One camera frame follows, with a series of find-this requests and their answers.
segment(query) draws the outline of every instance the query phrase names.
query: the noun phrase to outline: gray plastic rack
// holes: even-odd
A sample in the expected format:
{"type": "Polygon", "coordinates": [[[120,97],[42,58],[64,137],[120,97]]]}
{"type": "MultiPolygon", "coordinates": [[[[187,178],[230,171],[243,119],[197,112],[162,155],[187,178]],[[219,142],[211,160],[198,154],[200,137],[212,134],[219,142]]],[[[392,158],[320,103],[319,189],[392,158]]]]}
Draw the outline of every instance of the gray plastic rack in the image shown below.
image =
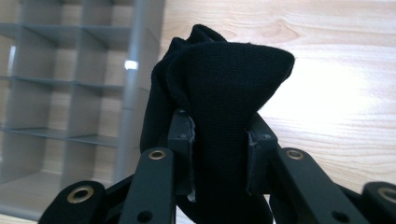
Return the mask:
{"type": "Polygon", "coordinates": [[[134,172],[163,0],[0,2],[0,214],[134,172]]]}

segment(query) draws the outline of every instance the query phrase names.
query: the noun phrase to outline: light wood surface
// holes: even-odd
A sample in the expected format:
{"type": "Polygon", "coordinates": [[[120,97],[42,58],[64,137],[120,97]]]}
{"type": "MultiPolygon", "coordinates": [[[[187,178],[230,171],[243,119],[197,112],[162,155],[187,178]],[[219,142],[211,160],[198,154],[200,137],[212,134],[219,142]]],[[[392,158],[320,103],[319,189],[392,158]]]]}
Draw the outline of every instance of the light wood surface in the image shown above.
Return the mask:
{"type": "Polygon", "coordinates": [[[290,51],[293,73],[261,115],[282,147],[307,151],[336,183],[361,191],[396,184],[395,11],[395,1],[167,0],[162,55],[196,23],[290,51]]]}

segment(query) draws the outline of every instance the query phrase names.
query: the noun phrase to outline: black fabric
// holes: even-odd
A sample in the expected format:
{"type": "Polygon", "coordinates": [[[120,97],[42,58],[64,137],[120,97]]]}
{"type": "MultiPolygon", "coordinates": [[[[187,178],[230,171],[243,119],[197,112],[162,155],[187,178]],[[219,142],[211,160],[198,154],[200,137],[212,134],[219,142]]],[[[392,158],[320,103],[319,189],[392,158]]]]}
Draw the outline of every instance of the black fabric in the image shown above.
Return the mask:
{"type": "Polygon", "coordinates": [[[196,203],[177,204],[196,223],[272,223],[261,195],[246,191],[246,126],[289,77],[294,57],[281,49],[229,43],[203,25],[174,38],[154,67],[141,150],[159,146],[175,109],[196,125],[196,203]]]}

